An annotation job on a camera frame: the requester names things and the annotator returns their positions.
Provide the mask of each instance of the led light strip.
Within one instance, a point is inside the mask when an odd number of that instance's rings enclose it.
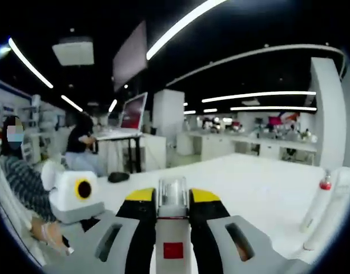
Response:
[[[79,106],[77,106],[73,101],[71,101],[70,99],[67,98],[67,96],[62,95],[61,98],[66,101],[68,104],[70,104],[71,106],[73,106],[76,110],[78,110],[79,112],[82,112],[83,109],[80,108]]]
[[[316,107],[231,107],[231,110],[305,110],[316,111]]]
[[[202,103],[230,100],[230,99],[237,99],[237,98],[271,96],[271,95],[316,95],[316,94],[317,93],[315,91],[267,91],[267,92],[236,94],[236,95],[208,98],[208,99],[203,99]]]
[[[21,53],[19,48],[17,48],[15,42],[12,38],[9,38],[9,45],[12,48],[13,52],[17,55],[17,57],[24,63],[27,68],[35,74],[36,77],[40,79],[48,88],[53,88],[53,85],[39,72],[33,65],[25,58],[25,56]]]
[[[150,60],[169,40],[172,39],[172,37],[174,37],[180,30],[194,21],[197,17],[203,15],[213,7],[225,1],[226,0],[208,0],[190,11],[179,22],[174,24],[165,34],[163,34],[157,42],[155,42],[155,44],[147,52],[147,60]]]
[[[207,113],[207,112],[217,112],[218,110],[216,108],[209,108],[207,110],[203,110],[203,112]]]
[[[188,110],[188,111],[184,111],[184,114],[195,114],[196,111],[195,110]]]
[[[113,110],[114,107],[116,106],[117,102],[118,102],[118,101],[117,101],[116,99],[114,99],[114,101],[112,101],[110,107],[108,108],[108,111],[109,111],[109,112],[112,112],[112,110]]]

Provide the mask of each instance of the black shirt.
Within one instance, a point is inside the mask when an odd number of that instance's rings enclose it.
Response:
[[[73,128],[70,136],[68,137],[67,152],[85,152],[87,148],[86,144],[78,140],[80,137],[85,135],[88,137],[91,136],[90,132],[87,130],[80,129],[78,127]]]

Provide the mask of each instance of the black ceiling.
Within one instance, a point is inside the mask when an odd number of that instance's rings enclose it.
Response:
[[[16,7],[0,14],[0,43],[11,35],[21,52],[53,85],[47,88],[13,54],[0,61],[0,79],[67,110],[64,94],[90,111],[96,101],[107,111],[114,98],[120,104],[133,89],[150,95],[166,83],[210,62],[269,46],[309,43],[340,48],[331,31],[327,13],[313,1],[228,0],[205,13],[177,34],[148,63],[148,69],[131,82],[129,88],[113,92],[112,59],[133,29],[147,23],[148,47],[204,0],[111,1],[80,7]],[[52,51],[59,39],[74,35],[90,36],[94,41],[93,66],[62,67]],[[333,58],[341,68],[341,56],[321,50],[290,50],[255,55],[202,71],[169,88],[184,91],[188,109],[201,111],[241,106],[241,100],[202,104],[201,99],[260,91],[305,91],[309,88],[310,57]],[[270,96],[261,104],[302,106],[304,96]],[[148,100],[147,108],[152,105]]]

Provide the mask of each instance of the black mouse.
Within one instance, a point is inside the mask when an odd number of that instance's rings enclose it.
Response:
[[[129,174],[124,172],[112,172],[107,178],[110,183],[119,183],[128,179]]]

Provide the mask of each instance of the plastic bottle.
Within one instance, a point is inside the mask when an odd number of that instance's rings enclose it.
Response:
[[[300,232],[306,232],[311,227],[317,226],[331,196],[331,188],[331,172],[326,170],[323,180],[319,183],[319,188],[313,198],[312,204],[301,222]]]

